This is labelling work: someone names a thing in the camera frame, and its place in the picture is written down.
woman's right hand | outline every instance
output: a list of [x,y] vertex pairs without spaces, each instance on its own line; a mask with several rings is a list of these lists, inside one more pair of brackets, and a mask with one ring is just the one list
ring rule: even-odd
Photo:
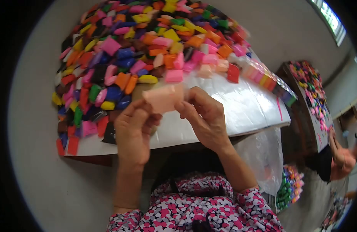
[[189,89],[188,101],[177,103],[175,109],[181,114],[181,119],[186,118],[190,122],[204,146],[217,154],[232,147],[226,132],[223,105],[201,88]]

gray wall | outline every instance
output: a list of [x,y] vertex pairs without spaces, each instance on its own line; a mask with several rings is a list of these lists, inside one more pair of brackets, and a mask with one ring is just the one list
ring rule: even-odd
[[346,35],[337,47],[326,24],[306,0],[205,2],[234,18],[250,32],[253,50],[273,72],[283,61],[306,59],[325,81],[352,46]]
[[357,63],[353,57],[324,90],[332,117],[357,99]]

clear plastic bag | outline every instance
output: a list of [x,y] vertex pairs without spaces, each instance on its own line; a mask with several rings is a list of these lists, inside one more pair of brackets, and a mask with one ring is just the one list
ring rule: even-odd
[[276,196],[282,183],[283,151],[280,128],[269,128],[234,145],[250,166],[262,192]]

worker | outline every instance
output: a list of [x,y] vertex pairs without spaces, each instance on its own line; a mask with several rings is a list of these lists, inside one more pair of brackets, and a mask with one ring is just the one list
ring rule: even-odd
[[355,167],[357,160],[357,137],[352,149],[343,148],[336,139],[336,133],[329,128],[329,143],[319,153],[306,156],[305,166],[319,174],[325,182],[340,180],[348,176]]
[[175,109],[189,121],[199,141],[218,155],[226,176],[196,172],[166,180],[151,194],[149,209],[141,212],[150,130],[159,125],[162,115],[152,114],[144,100],[134,101],[114,122],[119,160],[114,214],[107,231],[284,231],[261,196],[252,170],[227,136],[223,105],[193,87],[188,101],[178,102]]

woman's left hand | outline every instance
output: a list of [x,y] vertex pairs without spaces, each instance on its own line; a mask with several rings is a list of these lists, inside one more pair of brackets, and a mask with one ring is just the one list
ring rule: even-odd
[[143,167],[150,157],[150,132],[159,125],[161,114],[153,114],[144,99],[132,102],[114,121],[119,163]]

